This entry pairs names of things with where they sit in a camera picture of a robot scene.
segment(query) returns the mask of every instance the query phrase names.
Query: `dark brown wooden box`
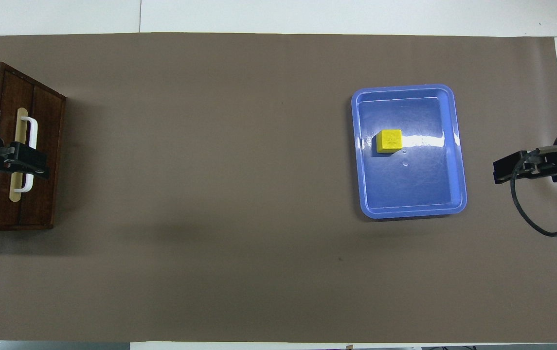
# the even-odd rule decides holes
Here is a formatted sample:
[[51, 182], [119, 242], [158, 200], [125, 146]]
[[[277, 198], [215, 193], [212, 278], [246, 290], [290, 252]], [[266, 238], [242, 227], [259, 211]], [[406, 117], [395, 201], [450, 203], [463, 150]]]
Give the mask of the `dark brown wooden box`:
[[17, 109], [26, 108], [38, 121], [36, 149], [46, 153], [51, 171], [47, 180], [34, 177], [32, 190], [18, 202], [9, 199], [11, 175], [0, 173], [0, 230], [53, 227], [65, 101], [60, 93], [0, 62], [0, 137], [5, 144], [14, 141]]

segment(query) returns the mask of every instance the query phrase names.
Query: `cabinet door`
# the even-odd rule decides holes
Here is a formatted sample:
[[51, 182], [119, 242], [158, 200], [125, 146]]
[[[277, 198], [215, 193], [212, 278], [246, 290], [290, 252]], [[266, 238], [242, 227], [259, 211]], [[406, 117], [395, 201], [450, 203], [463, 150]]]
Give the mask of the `cabinet door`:
[[63, 101], [60, 97], [34, 87], [32, 118], [38, 121], [36, 149], [47, 155], [49, 179], [34, 177], [32, 190], [21, 196], [20, 224], [51, 228], [54, 218], [55, 186], [58, 171], [58, 148]]
[[[0, 104], [0, 137], [4, 144], [14, 141], [17, 109], [23, 107], [31, 112], [32, 91], [34, 86], [29, 82], [8, 71], [4, 73]], [[0, 173], [0, 226], [19, 224], [21, 202], [12, 202], [9, 198], [10, 179], [9, 173]]]

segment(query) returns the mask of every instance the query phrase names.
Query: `black wire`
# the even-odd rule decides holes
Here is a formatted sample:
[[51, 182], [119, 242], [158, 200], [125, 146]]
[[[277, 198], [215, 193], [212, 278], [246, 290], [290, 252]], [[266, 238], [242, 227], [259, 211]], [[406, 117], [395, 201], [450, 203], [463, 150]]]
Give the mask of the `black wire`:
[[531, 152], [527, 153], [516, 163], [516, 166], [514, 166], [514, 170], [512, 171], [512, 178], [510, 179], [510, 192], [512, 192], [512, 201], [514, 201], [514, 206], [516, 206], [516, 209], [518, 209], [518, 213], [520, 213], [521, 217], [523, 217], [523, 219], [525, 219], [525, 221], [529, 224], [529, 226], [531, 226], [537, 232], [540, 232], [541, 234], [543, 234], [545, 236], [557, 237], [557, 231], [555, 231], [555, 232], [546, 231], [545, 229], [541, 228], [540, 226], [537, 226], [537, 224], [535, 222], [533, 222], [531, 219], [529, 219], [529, 216], [527, 216], [527, 213], [525, 213], [525, 211], [522, 210], [521, 204], [518, 202], [518, 197], [516, 197], [516, 177], [518, 176], [518, 173], [521, 171], [521, 166], [530, 157], [537, 156], [538, 153], [539, 153], [538, 149], [535, 149], [534, 151], [531, 151]]

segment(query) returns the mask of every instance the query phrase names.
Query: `cabinet handle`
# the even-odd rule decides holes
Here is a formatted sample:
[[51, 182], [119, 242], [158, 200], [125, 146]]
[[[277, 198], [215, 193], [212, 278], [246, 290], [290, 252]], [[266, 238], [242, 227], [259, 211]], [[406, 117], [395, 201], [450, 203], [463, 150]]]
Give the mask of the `cabinet handle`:
[[[21, 120], [25, 120], [30, 124], [30, 139], [27, 142], [27, 145], [31, 148], [36, 149], [36, 138], [38, 137], [38, 122], [36, 119], [32, 117], [21, 117]], [[25, 175], [25, 185], [22, 188], [15, 188], [14, 191], [17, 193], [26, 193], [32, 189], [32, 185], [34, 184], [34, 175], [26, 174]]]

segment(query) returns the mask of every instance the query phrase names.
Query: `blue tray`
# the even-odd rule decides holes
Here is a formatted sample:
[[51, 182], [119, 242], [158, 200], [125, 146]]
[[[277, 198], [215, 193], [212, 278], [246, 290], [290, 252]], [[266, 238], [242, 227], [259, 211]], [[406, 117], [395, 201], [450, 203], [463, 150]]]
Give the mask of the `blue tray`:
[[[372, 219], [447, 215], [467, 206], [453, 92], [441, 84], [365, 88], [352, 97], [360, 208]], [[403, 149], [376, 152], [401, 129]]]

